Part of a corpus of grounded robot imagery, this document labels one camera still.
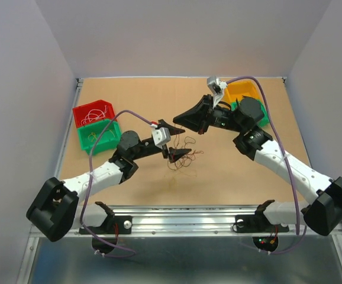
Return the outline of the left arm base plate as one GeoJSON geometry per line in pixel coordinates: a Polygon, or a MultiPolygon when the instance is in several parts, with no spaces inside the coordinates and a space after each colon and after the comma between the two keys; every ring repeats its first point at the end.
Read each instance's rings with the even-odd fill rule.
{"type": "Polygon", "coordinates": [[[115,215],[108,221],[104,221],[99,227],[88,227],[94,234],[110,235],[129,235],[132,232],[133,217],[130,215],[115,215]]]}

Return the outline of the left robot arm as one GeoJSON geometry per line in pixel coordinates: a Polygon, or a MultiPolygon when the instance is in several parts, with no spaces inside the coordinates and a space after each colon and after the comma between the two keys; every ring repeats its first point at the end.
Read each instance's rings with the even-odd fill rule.
{"type": "Polygon", "coordinates": [[[160,153],[174,163],[190,152],[167,146],[172,136],[184,133],[183,129],[164,120],[150,128],[151,137],[145,140],[133,130],[122,133],[116,151],[101,166],[74,178],[46,180],[27,210],[27,219],[50,241],[58,241],[82,225],[95,227],[100,233],[109,232],[114,212],[105,204],[96,202],[91,205],[91,217],[85,216],[91,194],[129,180],[138,169],[137,159],[160,153]]]}

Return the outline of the red plastic bin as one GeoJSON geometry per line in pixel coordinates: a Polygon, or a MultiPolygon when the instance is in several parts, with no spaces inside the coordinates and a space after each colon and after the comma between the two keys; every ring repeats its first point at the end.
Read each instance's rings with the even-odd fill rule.
{"type": "Polygon", "coordinates": [[[115,117],[112,104],[101,99],[77,106],[72,112],[76,128],[115,117]]]}

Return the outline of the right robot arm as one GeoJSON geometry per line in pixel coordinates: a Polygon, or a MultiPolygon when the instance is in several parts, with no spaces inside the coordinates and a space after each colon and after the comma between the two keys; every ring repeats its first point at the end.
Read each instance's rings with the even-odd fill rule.
{"type": "Polygon", "coordinates": [[[214,105],[204,95],[191,109],[173,118],[175,124],[203,135],[209,127],[235,131],[237,150],[250,160],[268,168],[299,192],[306,204],[268,200],[244,221],[252,232],[267,231],[274,225],[306,225],[319,235],[329,235],[342,222],[342,177],[332,179],[298,160],[258,126],[264,117],[260,102],[245,97],[234,110],[214,105]]]}

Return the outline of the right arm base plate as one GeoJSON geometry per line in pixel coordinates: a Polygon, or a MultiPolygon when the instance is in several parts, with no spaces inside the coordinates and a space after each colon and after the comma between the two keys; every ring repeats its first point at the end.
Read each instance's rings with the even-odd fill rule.
{"type": "Polygon", "coordinates": [[[265,217],[259,215],[237,215],[232,230],[236,233],[288,233],[289,227],[273,225],[265,217]]]}

